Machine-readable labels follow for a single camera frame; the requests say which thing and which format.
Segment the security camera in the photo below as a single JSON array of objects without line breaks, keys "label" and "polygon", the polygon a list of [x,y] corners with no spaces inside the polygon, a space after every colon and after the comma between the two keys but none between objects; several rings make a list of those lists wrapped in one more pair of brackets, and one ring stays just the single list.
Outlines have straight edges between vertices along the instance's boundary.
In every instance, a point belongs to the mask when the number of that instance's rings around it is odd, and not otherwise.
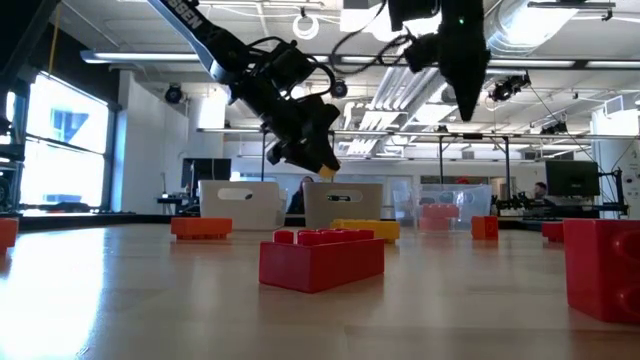
[{"label": "security camera", "polygon": [[336,80],[335,85],[331,88],[331,96],[335,99],[342,99],[347,96],[349,88],[344,80]]},{"label": "security camera", "polygon": [[169,90],[164,94],[164,99],[167,100],[169,104],[174,105],[180,104],[183,97],[184,93],[182,92],[180,84],[169,85]]}]

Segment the yellow lego brick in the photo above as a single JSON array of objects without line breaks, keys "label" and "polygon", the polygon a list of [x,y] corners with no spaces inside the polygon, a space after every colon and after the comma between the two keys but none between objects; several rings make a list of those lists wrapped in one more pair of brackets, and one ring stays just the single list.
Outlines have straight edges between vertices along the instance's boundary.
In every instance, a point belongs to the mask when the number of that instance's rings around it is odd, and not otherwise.
[{"label": "yellow lego brick", "polygon": [[396,221],[336,219],[331,223],[332,229],[373,230],[379,239],[394,243],[400,238],[400,224]]}]

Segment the wooden table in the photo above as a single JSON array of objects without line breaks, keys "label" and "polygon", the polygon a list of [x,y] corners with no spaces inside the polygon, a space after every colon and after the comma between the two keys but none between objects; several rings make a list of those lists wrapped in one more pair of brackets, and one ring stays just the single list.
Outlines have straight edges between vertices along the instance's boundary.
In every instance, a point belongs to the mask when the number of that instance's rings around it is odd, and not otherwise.
[{"label": "wooden table", "polygon": [[640,359],[640,328],[566,305],[538,233],[411,232],[384,276],[315,295],[258,284],[258,243],[172,245],[166,225],[22,235],[0,260],[0,358]]}]

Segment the robotic arm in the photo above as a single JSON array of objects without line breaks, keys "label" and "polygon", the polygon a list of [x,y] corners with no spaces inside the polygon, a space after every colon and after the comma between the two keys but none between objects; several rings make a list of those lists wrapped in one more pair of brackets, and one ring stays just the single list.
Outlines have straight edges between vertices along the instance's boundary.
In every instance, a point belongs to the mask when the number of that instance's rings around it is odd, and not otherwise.
[{"label": "robotic arm", "polygon": [[[284,158],[323,177],[331,177],[340,169],[328,137],[329,127],[340,111],[325,104],[322,94],[300,99],[288,95],[316,69],[327,73],[333,87],[331,70],[298,50],[295,41],[266,38],[244,44],[204,17],[197,9],[197,0],[148,2],[191,44],[211,77],[229,87],[231,103],[243,100],[262,119],[263,130],[280,140],[267,155],[271,164]],[[271,52],[253,48],[271,40],[279,41]]]}]

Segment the person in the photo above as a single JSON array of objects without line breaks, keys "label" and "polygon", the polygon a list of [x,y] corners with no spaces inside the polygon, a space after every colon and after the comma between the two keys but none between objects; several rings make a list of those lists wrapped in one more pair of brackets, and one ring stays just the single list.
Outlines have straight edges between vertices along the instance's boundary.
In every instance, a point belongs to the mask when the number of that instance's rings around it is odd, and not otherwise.
[{"label": "person", "polygon": [[543,182],[537,182],[533,188],[533,198],[536,200],[544,199],[547,196],[547,184]]},{"label": "person", "polygon": [[287,214],[304,214],[304,183],[313,182],[313,179],[310,176],[305,176],[300,180],[300,187],[293,197],[291,198],[291,204],[289,204],[289,209],[287,210]]}]

